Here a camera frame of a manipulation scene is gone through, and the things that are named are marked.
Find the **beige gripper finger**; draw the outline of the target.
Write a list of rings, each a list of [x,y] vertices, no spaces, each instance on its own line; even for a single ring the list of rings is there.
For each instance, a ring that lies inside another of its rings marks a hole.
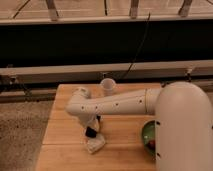
[[[100,130],[100,122],[95,119],[92,124],[90,125],[90,127],[95,130],[95,131],[99,131]]]

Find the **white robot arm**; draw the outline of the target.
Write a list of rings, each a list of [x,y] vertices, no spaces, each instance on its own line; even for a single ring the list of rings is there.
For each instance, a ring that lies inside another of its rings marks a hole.
[[[93,98],[73,92],[66,111],[89,126],[97,115],[155,116],[157,171],[213,171],[213,104],[189,82]]]

